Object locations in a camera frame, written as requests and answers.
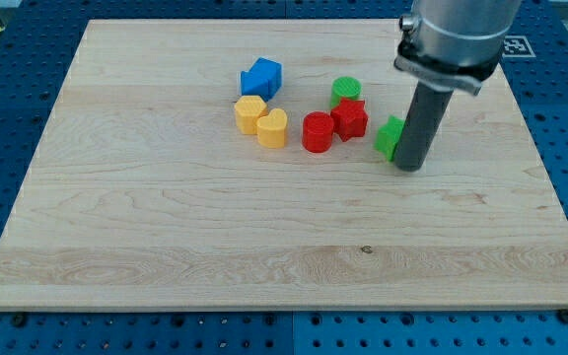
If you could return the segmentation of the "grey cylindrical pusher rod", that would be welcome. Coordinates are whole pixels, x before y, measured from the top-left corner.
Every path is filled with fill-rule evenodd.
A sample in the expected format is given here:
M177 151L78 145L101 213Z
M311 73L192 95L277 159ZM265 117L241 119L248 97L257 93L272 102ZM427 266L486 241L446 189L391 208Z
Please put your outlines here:
M452 95L453 90L417 84L394 150L393 162L398 168L415 172L422 167Z

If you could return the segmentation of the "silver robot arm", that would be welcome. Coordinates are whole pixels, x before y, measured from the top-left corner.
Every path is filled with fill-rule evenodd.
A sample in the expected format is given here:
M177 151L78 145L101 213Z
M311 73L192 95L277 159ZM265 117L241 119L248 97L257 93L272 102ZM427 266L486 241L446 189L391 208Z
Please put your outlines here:
M415 0L399 18L395 69L418 79L393 161L419 170L453 92L478 95L503 53L520 0Z

